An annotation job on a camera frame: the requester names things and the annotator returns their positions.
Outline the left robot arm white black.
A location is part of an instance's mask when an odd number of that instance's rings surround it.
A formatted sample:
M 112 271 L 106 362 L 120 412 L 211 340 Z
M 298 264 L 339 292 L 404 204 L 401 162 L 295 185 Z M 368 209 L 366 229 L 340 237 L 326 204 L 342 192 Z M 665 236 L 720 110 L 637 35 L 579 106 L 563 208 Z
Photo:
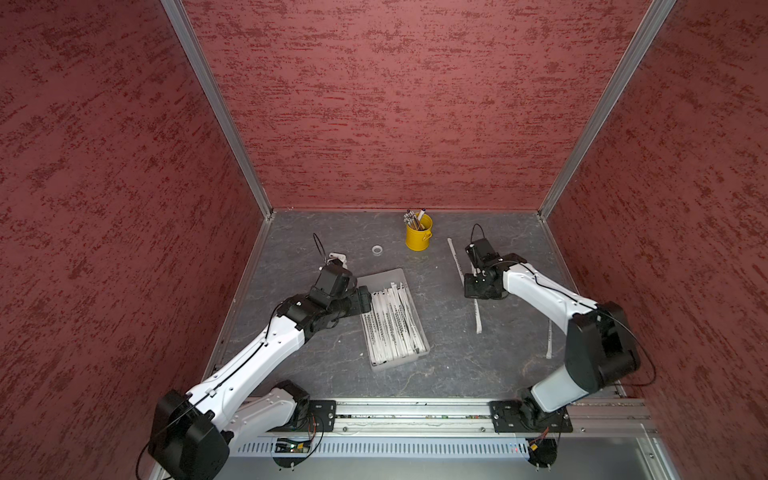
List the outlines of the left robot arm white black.
M 248 398 L 315 334 L 370 310 L 371 294 L 358 286 L 344 255 L 328 256 L 309 292 L 282 301 L 265 329 L 220 370 L 158 401 L 145 452 L 170 479 L 213 479 L 238 444 L 273 429 L 308 434 L 315 451 L 331 427 L 304 389 L 282 381 L 265 396 Z

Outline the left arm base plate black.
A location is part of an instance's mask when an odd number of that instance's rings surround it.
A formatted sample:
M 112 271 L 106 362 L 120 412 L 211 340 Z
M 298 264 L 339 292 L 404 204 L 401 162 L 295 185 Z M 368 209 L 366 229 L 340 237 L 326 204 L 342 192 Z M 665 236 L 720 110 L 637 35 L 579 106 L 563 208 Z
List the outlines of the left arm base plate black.
M 300 432 L 307 431 L 309 428 L 318 428 L 323 432 L 332 432 L 336 414 L 335 400 L 302 400 L 297 403 L 288 422 L 276 428 L 276 431 Z

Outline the translucent plastic storage box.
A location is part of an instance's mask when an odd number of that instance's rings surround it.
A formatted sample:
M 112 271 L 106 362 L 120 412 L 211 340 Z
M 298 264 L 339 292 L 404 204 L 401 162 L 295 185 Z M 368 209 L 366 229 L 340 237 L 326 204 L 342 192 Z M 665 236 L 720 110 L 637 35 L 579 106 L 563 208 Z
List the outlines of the translucent plastic storage box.
M 359 287 L 371 294 L 371 311 L 360 315 L 374 372 L 415 362 L 430 344 L 401 268 L 361 277 Z

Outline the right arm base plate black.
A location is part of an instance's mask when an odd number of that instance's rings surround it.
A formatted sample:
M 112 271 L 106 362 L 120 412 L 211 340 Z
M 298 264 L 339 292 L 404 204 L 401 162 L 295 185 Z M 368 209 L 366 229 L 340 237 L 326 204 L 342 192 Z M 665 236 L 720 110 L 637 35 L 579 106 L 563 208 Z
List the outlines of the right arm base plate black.
M 573 426 L 565 407 L 544 412 L 532 401 L 497 400 L 488 403 L 495 433 L 541 434 L 572 433 Z

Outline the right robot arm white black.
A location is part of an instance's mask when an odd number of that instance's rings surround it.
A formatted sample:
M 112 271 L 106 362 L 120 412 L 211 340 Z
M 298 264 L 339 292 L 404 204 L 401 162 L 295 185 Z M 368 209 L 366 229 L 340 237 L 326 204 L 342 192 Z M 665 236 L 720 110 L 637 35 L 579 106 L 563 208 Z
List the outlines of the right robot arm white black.
M 516 296 L 545 315 L 566 337 L 563 365 L 528 388 L 521 410 L 548 416 L 636 372 L 641 359 L 623 309 L 599 303 L 552 281 L 516 254 L 500 255 L 486 238 L 466 248 L 474 272 L 464 295 L 474 300 Z

